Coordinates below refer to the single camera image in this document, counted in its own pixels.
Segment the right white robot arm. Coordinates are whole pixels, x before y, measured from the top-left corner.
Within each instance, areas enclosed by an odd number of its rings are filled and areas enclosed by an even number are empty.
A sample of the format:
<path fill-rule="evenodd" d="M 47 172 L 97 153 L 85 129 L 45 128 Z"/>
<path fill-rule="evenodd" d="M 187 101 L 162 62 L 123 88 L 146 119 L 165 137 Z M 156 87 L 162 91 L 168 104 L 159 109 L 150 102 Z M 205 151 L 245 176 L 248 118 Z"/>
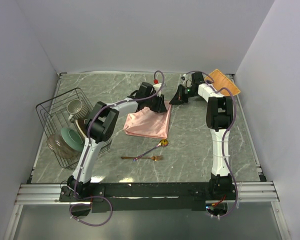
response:
<path fill-rule="evenodd" d="M 210 129 L 213 150 L 208 192 L 218 200 L 234 189 L 229 167 L 229 134 L 237 113 L 233 103 L 238 90 L 231 90 L 233 83 L 218 69 L 210 74 L 190 71 L 181 79 L 171 105 L 185 104 L 189 98 L 197 96 L 207 102 L 206 126 Z"/>

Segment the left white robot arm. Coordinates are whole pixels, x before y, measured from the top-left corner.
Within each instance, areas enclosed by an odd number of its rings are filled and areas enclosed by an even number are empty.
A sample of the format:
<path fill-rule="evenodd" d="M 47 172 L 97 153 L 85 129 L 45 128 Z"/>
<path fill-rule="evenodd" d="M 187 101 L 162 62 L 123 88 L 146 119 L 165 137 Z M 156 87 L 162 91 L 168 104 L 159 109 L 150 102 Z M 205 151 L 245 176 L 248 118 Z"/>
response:
<path fill-rule="evenodd" d="M 121 101 L 110 104 L 99 101 L 95 104 L 85 125 L 86 137 L 79 162 L 67 180 L 67 187 L 76 200 L 84 201 L 92 192 L 89 185 L 94 162 L 101 148 L 111 138 L 120 116 L 136 113 L 142 107 L 150 108 L 155 113 L 167 110 L 164 95 L 161 93 L 164 85 L 164 83 L 152 85 L 143 82 L 138 90 Z"/>

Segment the pink satin napkin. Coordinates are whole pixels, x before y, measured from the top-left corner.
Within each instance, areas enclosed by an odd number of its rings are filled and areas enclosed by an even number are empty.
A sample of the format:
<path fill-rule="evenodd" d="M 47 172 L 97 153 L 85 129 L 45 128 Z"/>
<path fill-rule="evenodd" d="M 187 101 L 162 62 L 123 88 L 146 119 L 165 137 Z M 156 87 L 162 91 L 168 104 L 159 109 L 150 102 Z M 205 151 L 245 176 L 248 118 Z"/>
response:
<path fill-rule="evenodd" d="M 164 102 L 167 112 L 157 113 L 148 107 L 127 115 L 123 131 L 130 136 L 167 139 L 172 106 Z"/>

